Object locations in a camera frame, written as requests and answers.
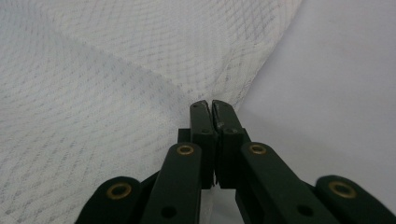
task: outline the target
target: white mesh fabric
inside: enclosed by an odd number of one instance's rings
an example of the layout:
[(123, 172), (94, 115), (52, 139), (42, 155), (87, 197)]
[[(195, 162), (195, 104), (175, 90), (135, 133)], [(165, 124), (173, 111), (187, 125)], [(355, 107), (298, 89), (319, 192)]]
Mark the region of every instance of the white mesh fabric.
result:
[(0, 1), (0, 223), (73, 223), (158, 171), (191, 103), (240, 105), (300, 2)]

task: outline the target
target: screw hole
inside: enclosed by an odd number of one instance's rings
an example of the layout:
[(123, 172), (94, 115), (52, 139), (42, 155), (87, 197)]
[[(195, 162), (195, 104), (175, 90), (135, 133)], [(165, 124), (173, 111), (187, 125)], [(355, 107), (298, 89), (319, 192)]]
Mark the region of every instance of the screw hole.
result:
[(314, 215), (314, 211), (312, 210), (312, 208), (307, 205), (297, 205), (297, 210), (301, 215), (305, 217), (312, 217)]
[(267, 149), (260, 145), (252, 145), (249, 149), (254, 154), (265, 154), (267, 152)]
[(190, 146), (181, 146), (177, 148), (177, 153), (182, 156), (190, 155), (192, 152), (194, 152), (194, 148)]
[(357, 192), (348, 184), (341, 182), (341, 181), (333, 181), (329, 183), (330, 190), (343, 198), (353, 199), (356, 198)]
[(120, 182), (108, 188), (106, 196), (112, 200), (119, 200), (128, 196), (132, 191), (131, 185)]
[(161, 215), (165, 218), (172, 218), (177, 214), (177, 210), (174, 206), (166, 206), (161, 211)]

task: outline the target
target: white cloth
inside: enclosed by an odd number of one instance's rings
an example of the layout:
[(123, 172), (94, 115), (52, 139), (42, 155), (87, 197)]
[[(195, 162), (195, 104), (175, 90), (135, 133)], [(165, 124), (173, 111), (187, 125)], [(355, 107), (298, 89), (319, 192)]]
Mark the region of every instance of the white cloth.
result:
[(73, 223), (158, 171), (191, 103), (238, 108), (300, 1), (1, 1), (0, 223)]

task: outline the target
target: white surface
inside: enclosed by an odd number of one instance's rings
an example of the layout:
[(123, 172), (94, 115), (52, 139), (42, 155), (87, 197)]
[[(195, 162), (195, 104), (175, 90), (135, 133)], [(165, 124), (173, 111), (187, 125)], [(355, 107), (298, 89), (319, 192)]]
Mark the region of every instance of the white surface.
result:
[[(239, 110), (302, 180), (341, 175), (396, 214), (396, 1), (305, 0)], [(243, 223), (216, 191), (211, 223)]]
[(0, 223), (72, 223), (158, 171), (191, 103), (240, 105), (300, 2), (0, 1)]

